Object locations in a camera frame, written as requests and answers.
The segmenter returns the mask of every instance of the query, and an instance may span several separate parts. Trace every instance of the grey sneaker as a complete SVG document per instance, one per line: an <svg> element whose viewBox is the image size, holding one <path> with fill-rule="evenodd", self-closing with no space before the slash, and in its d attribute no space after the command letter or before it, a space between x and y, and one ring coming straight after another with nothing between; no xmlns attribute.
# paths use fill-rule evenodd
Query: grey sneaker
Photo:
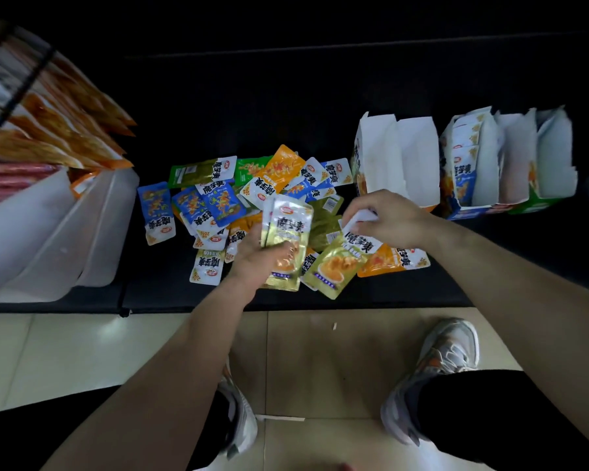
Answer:
<svg viewBox="0 0 589 471"><path fill-rule="evenodd" d="M415 372L401 380L381 408L386 431L405 445L426 440L414 426L406 405L406 391L438 374L476 370L480 361L478 334L471 322L463 319L440 321L428 334L421 348Z"/></svg>
<svg viewBox="0 0 589 471"><path fill-rule="evenodd" d="M218 390L227 397L230 403L235 402L235 417L236 431L233 435L232 441L228 443L223 453L227 454L227 459L230 460L234 456L247 451L258 436L258 420L251 410L251 405L244 397L242 392L231 377L231 370L229 369L229 359L227 358L227 365L222 371L222 378L218 385Z"/></svg>

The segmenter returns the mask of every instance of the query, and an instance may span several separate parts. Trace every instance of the sneaker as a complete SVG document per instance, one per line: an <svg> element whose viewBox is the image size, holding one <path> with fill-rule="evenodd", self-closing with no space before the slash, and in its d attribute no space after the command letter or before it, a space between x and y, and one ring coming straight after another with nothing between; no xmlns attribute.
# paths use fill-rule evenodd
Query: sneaker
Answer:
<svg viewBox="0 0 589 471"><path fill-rule="evenodd" d="M258 420L256 420L253 410L251 410L251 405L240 389L236 387L231 377L229 358L227 358L227 364L222 371L218 390L229 400L231 404L230 419L236 424L235 431L227 440L227 444L222 451L230 460L251 448L258 436Z"/></svg>
<svg viewBox="0 0 589 471"><path fill-rule="evenodd" d="M480 361L478 334L471 322L463 319L440 321L426 337L415 372L401 380L381 408L381 417L388 433L405 445L429 439L414 426L406 391L410 387L443 374L476 370Z"/></svg>

